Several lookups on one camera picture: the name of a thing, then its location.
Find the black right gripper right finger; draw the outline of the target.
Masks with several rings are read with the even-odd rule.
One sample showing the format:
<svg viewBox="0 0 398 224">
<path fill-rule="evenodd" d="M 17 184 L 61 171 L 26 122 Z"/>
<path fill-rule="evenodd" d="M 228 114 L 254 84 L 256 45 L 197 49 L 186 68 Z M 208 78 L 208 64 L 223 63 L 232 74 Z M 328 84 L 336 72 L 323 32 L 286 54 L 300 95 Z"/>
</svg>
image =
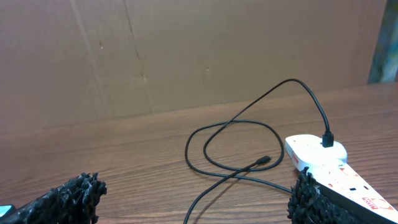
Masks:
<svg viewBox="0 0 398 224">
<path fill-rule="evenodd" d="M 291 187 L 287 218 L 292 224 L 363 224 L 351 212 L 332 202 L 318 189 L 312 173 L 305 167 Z"/>
</svg>

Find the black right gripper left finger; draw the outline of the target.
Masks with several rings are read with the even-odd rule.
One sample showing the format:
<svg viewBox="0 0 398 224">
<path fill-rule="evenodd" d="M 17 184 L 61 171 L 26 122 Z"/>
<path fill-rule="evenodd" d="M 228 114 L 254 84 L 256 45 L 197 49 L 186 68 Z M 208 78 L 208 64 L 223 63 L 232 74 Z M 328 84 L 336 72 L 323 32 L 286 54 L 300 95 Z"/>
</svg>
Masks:
<svg viewBox="0 0 398 224">
<path fill-rule="evenodd" d="M 96 206 L 106 193 L 97 173 L 82 173 L 1 218 L 1 224 L 95 224 Z"/>
</svg>

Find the blue Samsung Galaxy smartphone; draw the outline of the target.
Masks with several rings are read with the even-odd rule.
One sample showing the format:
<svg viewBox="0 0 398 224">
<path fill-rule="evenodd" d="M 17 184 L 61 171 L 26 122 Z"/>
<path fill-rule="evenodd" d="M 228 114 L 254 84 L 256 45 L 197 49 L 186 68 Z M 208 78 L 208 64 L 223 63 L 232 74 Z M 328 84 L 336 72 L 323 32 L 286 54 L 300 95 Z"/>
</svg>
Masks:
<svg viewBox="0 0 398 224">
<path fill-rule="evenodd" d="M 16 210 L 13 205 L 1 205 L 0 206 L 0 218 L 5 218 Z"/>
</svg>

